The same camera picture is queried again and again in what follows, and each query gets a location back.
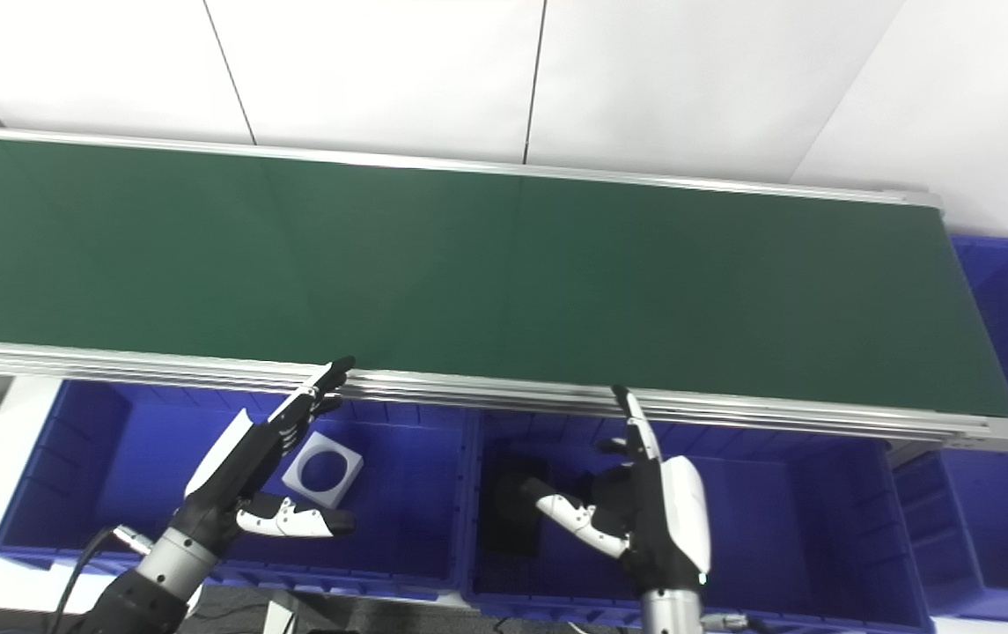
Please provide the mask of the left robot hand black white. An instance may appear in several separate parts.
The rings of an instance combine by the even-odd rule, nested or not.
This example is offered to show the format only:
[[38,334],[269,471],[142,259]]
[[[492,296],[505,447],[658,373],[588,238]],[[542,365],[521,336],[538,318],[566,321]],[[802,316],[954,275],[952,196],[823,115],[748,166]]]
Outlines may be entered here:
[[256,423],[245,410],[211,447],[191,477],[182,505],[162,534],[177,549],[204,551],[222,559],[243,533],[287,538],[347,536],[355,515],[299,505],[286,495],[269,494],[263,485],[283,458],[294,453],[317,417],[338,409],[335,392],[354,369],[352,356],[337,358],[305,379],[266,421]]

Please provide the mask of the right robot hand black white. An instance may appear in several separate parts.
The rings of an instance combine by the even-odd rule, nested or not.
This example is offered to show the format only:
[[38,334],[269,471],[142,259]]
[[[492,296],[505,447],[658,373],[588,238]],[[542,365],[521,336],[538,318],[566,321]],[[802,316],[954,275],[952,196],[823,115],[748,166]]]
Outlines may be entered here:
[[636,395],[613,386],[627,418],[619,438],[601,440],[601,453],[620,464],[592,479],[577,498],[532,476],[519,481],[521,500],[569,534],[616,559],[636,593],[700,593],[711,570],[711,527],[703,479],[685,456],[662,456],[655,430]]

